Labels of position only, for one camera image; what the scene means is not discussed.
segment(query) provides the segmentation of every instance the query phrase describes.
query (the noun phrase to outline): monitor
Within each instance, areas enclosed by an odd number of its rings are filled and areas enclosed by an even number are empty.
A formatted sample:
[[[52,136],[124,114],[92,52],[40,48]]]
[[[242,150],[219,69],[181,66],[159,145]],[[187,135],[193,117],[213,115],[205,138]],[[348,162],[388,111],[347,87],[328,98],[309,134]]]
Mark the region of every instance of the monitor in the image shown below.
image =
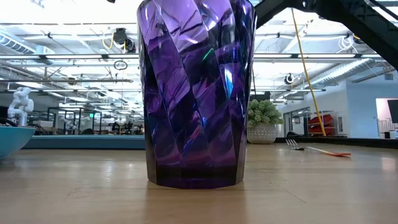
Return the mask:
[[[398,124],[398,100],[388,100],[390,108],[391,120],[394,124]]]

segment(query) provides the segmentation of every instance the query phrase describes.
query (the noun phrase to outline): white robot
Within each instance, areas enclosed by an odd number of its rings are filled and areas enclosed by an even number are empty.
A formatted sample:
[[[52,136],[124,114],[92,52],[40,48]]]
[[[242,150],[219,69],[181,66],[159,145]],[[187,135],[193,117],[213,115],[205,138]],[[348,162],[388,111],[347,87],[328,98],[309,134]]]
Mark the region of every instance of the white robot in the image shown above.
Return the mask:
[[[76,129],[77,129],[77,125],[78,125],[78,123],[79,123],[78,120],[75,121],[75,124],[72,124],[72,121],[66,119],[62,114],[60,114],[59,117],[60,117],[60,120],[61,120],[61,121],[65,122],[66,127],[67,127],[68,129],[69,129],[69,128],[70,128],[71,130],[76,130]],[[86,124],[86,121],[89,121],[90,119],[91,119],[91,118],[90,118],[89,116],[88,116],[88,117],[85,117],[85,118],[82,118],[82,119],[80,120],[80,125],[84,126],[84,125]]]
[[[19,87],[14,93],[14,99],[8,107],[8,117],[11,121],[16,123],[16,115],[19,116],[19,126],[26,126],[27,112],[32,112],[34,109],[33,100],[29,99],[30,88]]]

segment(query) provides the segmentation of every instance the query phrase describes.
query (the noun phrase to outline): fork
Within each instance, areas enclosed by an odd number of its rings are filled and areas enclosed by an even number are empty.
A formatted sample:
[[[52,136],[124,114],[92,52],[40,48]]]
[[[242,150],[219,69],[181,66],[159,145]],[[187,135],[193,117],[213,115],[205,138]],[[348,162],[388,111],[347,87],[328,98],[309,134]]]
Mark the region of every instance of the fork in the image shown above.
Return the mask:
[[[293,150],[304,150],[305,148],[307,148],[307,149],[316,150],[318,152],[322,152],[322,153],[324,153],[326,155],[329,155],[329,156],[339,156],[339,157],[351,156],[351,153],[349,153],[349,152],[336,153],[336,152],[328,152],[328,151],[325,151],[325,150],[322,150],[322,149],[317,149],[317,148],[314,148],[314,147],[308,147],[308,146],[300,147],[294,139],[286,139],[286,143]]]
[[[286,143],[288,146],[290,146],[291,149],[293,150],[304,150],[305,148],[300,147],[294,139],[286,139]]]

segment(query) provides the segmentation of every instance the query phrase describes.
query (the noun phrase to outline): planter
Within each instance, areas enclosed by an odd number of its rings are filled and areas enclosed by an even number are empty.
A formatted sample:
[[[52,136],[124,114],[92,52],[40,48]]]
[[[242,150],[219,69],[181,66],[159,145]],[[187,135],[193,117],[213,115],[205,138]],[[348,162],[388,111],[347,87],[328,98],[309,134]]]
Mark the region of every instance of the planter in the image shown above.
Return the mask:
[[[145,0],[137,18],[149,180],[181,189],[240,182],[255,8]]]
[[[254,128],[248,128],[248,141],[253,144],[272,144],[277,135],[274,124],[259,124]]]

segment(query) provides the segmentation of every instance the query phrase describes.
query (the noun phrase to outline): white wall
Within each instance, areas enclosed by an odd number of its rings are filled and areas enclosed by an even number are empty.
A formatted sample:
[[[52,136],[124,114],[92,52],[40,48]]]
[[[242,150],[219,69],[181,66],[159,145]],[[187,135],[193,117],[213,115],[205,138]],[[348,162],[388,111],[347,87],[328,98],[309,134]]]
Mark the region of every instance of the white wall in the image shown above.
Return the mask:
[[[295,132],[297,134],[305,134],[305,132],[304,132],[304,117],[301,116],[299,118],[300,118],[299,124],[292,122],[293,132]]]
[[[376,98],[398,98],[397,84],[347,84],[352,138],[379,138]]]
[[[343,119],[343,132],[339,135],[349,136],[349,114],[347,104],[347,92],[345,80],[337,86],[328,86],[325,92],[315,92],[318,109],[320,111],[334,111],[335,119],[341,116]],[[284,114],[302,108],[310,107],[311,113],[316,112],[311,93],[305,95],[304,100],[288,101],[288,105],[278,106],[278,110]]]

